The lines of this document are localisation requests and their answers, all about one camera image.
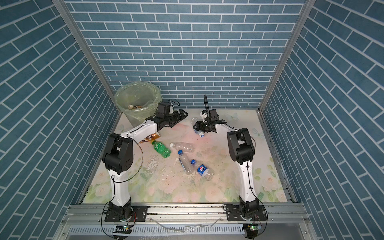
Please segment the blue label Pocari bottle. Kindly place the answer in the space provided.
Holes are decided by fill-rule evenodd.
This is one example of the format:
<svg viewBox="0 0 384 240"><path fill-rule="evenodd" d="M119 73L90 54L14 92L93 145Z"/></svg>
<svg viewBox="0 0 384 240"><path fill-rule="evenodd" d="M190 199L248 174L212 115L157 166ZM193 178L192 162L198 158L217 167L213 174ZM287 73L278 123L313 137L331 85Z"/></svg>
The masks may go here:
<svg viewBox="0 0 384 240"><path fill-rule="evenodd" d="M202 121L196 117L191 119L191 125L193 127L193 130L199 137L203 138L205 136L205 133L201 130L201 122Z"/></svg>

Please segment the crushed clear bottle white cap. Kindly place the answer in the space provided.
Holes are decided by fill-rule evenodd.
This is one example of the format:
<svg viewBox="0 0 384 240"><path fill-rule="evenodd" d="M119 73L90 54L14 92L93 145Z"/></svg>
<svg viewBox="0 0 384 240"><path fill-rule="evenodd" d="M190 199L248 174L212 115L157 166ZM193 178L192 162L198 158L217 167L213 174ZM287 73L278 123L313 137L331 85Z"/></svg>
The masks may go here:
<svg viewBox="0 0 384 240"><path fill-rule="evenodd" d="M177 151L183 151L185 153L192 153L194 151L194 146L190 143L184 143L184 142L174 142L170 143L170 147L172 149L175 149Z"/></svg>

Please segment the brown Nescafe coffee bottle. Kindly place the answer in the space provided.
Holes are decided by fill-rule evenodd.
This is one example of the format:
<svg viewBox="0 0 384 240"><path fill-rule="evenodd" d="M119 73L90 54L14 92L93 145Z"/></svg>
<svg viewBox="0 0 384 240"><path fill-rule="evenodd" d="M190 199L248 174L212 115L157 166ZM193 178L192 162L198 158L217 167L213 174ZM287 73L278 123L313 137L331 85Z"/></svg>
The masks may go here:
<svg viewBox="0 0 384 240"><path fill-rule="evenodd" d="M129 110L137 110L137 109L141 109L143 108L143 106L138 106L138 105L128 105L128 109Z"/></svg>

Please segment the clear bottle blue cap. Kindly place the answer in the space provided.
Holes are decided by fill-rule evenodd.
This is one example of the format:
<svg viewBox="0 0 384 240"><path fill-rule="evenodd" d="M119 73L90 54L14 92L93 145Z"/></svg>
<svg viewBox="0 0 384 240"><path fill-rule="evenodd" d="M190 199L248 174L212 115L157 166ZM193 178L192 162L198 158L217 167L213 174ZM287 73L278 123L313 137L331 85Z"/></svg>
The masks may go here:
<svg viewBox="0 0 384 240"><path fill-rule="evenodd" d="M188 158L188 156L182 150L178 150L178 155L179 155L179 162L181 163L186 174L187 175L192 174L194 167L192 166L191 161Z"/></svg>

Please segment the Pepsi bottle blue label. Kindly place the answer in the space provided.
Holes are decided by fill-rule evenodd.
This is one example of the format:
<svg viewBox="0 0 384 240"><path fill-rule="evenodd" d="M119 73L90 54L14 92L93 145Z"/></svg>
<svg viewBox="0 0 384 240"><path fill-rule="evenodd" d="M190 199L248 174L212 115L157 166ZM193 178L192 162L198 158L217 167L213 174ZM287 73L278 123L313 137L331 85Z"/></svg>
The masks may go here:
<svg viewBox="0 0 384 240"><path fill-rule="evenodd" d="M192 166L195 168L195 171L206 181L210 181L213 176L214 172L211 168L209 168L206 164L204 164L201 161L197 160L191 160Z"/></svg>

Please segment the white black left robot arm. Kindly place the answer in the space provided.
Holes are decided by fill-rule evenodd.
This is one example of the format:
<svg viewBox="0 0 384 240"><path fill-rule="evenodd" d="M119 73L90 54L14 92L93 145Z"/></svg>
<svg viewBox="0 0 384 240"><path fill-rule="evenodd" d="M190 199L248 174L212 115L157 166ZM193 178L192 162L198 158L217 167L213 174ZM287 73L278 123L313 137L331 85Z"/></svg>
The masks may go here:
<svg viewBox="0 0 384 240"><path fill-rule="evenodd" d="M134 162L134 143L138 144L151 134L166 127L174 127L188 116L182 109L175 110L171 102L160 102L154 115L142 124L122 134L110 134L103 153L103 163L110 175L112 200L107 213L117 221L131 218L132 199L128 190L128 170Z"/></svg>

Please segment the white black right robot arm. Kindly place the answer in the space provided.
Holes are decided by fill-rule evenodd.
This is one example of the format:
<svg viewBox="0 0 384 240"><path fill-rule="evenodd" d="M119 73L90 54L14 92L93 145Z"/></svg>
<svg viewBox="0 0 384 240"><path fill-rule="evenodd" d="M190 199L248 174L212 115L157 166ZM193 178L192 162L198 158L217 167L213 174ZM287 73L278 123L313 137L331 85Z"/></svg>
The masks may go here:
<svg viewBox="0 0 384 240"><path fill-rule="evenodd" d="M200 116L202 119L193 125L194 130L227 136L230 157L241 173L239 208L243 218L251 218L260 209L260 201L254 192L252 181L252 161L255 155L255 146L249 130L230 127L226 121L219 118L215 109L205 109L200 113Z"/></svg>

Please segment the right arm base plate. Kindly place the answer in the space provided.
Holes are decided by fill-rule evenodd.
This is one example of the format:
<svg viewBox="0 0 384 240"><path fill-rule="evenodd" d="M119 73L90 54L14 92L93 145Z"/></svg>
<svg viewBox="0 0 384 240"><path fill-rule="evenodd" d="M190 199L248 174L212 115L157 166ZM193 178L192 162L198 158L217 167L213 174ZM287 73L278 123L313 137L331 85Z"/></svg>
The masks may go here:
<svg viewBox="0 0 384 240"><path fill-rule="evenodd" d="M267 211L264 206L259 205L258 208L246 210L241 205L224 204L223 210L226 213L227 221L267 221Z"/></svg>

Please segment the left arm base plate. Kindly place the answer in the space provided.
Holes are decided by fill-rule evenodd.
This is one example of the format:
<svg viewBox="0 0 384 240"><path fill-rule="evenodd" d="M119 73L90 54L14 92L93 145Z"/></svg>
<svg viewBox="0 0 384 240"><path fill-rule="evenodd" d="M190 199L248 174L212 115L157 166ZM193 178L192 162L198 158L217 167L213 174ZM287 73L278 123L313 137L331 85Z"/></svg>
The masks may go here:
<svg viewBox="0 0 384 240"><path fill-rule="evenodd" d="M148 212L148 206L128 206L118 207L109 206L104 210L105 222L145 222Z"/></svg>

